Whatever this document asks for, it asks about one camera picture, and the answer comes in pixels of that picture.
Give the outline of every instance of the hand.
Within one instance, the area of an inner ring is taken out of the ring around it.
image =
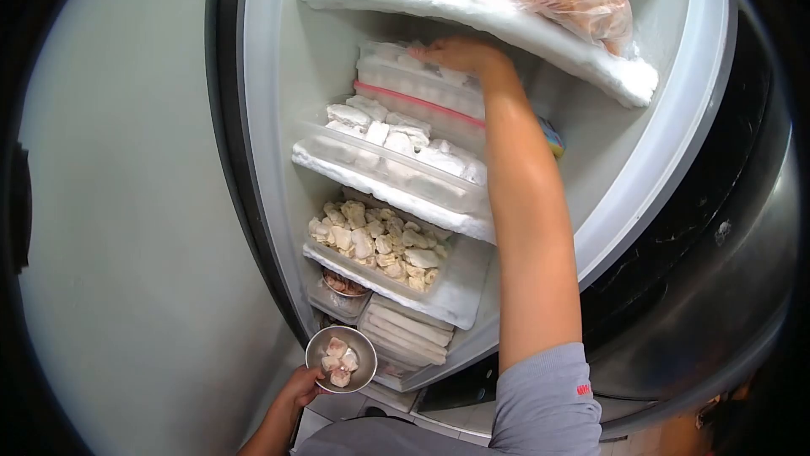
[[[278,393],[278,397],[292,402],[296,407],[306,407],[319,394],[334,394],[315,383],[317,379],[323,378],[326,378],[326,376],[320,367],[307,369],[302,364],[292,372],[287,384]]]
[[[422,62],[432,62],[451,70],[481,74],[493,64],[511,66],[509,58],[495,47],[464,36],[452,36],[435,40],[428,48],[410,48],[411,57]]]

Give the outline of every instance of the person's right arm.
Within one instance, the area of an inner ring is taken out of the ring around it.
[[[481,80],[489,201],[501,259],[501,373],[538,352],[582,342],[562,179],[511,60],[467,38],[440,40],[415,56],[475,72]]]

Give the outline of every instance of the stainless steel bowl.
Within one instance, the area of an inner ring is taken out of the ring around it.
[[[306,366],[307,368],[321,367],[321,359],[327,355],[327,346],[332,337],[343,340],[348,347],[357,355],[357,370],[351,373],[351,379],[346,387],[338,387],[329,382],[329,373],[324,372],[327,376],[324,379],[318,380],[318,385],[327,391],[333,393],[354,393],[357,390],[364,388],[369,384],[374,373],[377,371],[377,351],[369,339],[360,333],[357,329],[352,329],[347,326],[330,326],[321,329],[318,333],[309,340],[306,346]]]

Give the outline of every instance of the food in bowl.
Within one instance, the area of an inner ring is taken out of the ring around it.
[[[338,338],[329,340],[327,355],[321,359],[321,367],[329,373],[329,382],[338,387],[346,387],[351,380],[351,372],[357,370],[357,354]]]
[[[332,291],[348,297],[363,296],[369,291],[368,288],[364,288],[359,283],[342,277],[332,270],[323,270],[323,281],[327,283]]]

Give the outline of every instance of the person's left hand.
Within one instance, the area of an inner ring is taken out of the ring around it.
[[[278,397],[284,397],[296,407],[306,407],[319,394],[334,394],[315,383],[317,379],[323,378],[326,376],[320,367],[307,369],[306,365],[302,364],[292,372]]]

